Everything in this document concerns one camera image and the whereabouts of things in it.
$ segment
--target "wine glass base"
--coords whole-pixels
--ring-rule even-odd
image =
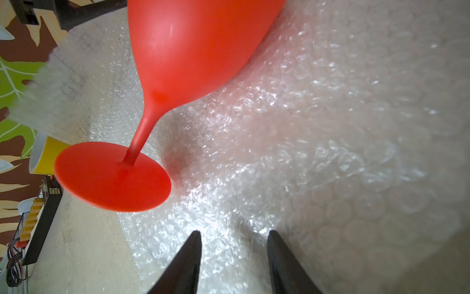
[[[75,197],[107,210],[139,212],[165,202],[171,191],[165,170],[142,153],[133,166],[125,164],[126,151],[104,142],[70,146],[55,160],[55,176]]]

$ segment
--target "yellow cup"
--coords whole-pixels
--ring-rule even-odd
[[[30,157],[30,174],[53,175],[54,161],[70,145],[38,132]]]

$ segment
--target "green leaf pattern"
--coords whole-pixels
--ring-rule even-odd
[[[0,57],[0,109],[10,108],[17,99],[21,99],[26,87],[22,81],[32,80],[43,64],[42,62],[7,62]],[[23,136],[25,144],[21,152],[22,158],[31,154],[36,133],[32,128],[8,118],[0,121],[0,143],[16,136]]]

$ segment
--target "patterned wallpaper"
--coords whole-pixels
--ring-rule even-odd
[[[90,0],[73,0],[77,5]],[[44,176],[29,174],[36,131],[8,119],[8,108],[57,43],[67,36],[53,11],[35,9],[39,25],[21,24],[8,0],[0,0],[0,258],[20,220],[17,205],[36,196]]]

